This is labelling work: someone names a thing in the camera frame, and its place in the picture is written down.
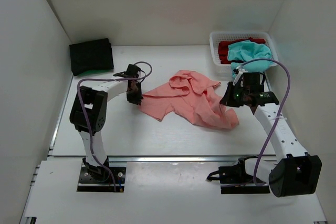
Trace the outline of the pink t shirt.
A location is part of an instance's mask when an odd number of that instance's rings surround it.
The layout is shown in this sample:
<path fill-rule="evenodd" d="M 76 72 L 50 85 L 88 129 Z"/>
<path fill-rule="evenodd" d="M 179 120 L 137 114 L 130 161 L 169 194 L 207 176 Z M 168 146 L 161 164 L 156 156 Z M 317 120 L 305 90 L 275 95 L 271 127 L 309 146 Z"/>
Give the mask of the pink t shirt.
<path fill-rule="evenodd" d="M 199 72 L 180 70 L 167 83 L 144 93 L 139 110 L 158 121 L 174 112 L 193 125 L 231 130 L 239 119 L 234 109 L 220 104 L 215 92 L 219 86 L 219 81 Z"/>

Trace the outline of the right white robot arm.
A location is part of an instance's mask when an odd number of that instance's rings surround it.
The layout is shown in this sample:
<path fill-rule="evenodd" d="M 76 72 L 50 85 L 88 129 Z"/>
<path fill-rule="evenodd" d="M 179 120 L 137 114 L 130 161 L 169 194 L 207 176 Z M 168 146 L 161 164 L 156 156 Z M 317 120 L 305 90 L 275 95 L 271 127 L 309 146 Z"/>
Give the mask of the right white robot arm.
<path fill-rule="evenodd" d="M 314 194 L 321 159 L 310 155 L 299 143 L 282 116 L 275 94 L 264 90 L 265 80 L 263 73 L 238 70 L 234 81 L 228 83 L 221 104 L 250 107 L 267 134 L 277 162 L 272 164 L 260 156 L 247 156 L 232 166 L 220 166 L 216 179 L 221 184 L 221 193 L 272 193 L 276 197 Z"/>

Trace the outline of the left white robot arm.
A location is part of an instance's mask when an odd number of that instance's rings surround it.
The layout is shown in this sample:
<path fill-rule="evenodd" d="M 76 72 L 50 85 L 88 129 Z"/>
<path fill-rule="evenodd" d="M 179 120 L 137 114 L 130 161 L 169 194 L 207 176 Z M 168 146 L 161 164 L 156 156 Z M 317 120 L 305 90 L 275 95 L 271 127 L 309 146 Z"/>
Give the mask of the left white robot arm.
<path fill-rule="evenodd" d="M 114 180 L 101 134 L 108 102 L 125 93 L 129 103 L 140 105 L 143 100 L 141 83 L 145 79 L 142 73 L 138 63 L 129 64 L 126 71 L 114 75 L 115 79 L 100 79 L 101 83 L 95 87 L 83 86 L 81 82 L 77 84 L 69 119 L 83 141 L 86 152 L 83 163 L 87 173 L 99 183 Z"/>

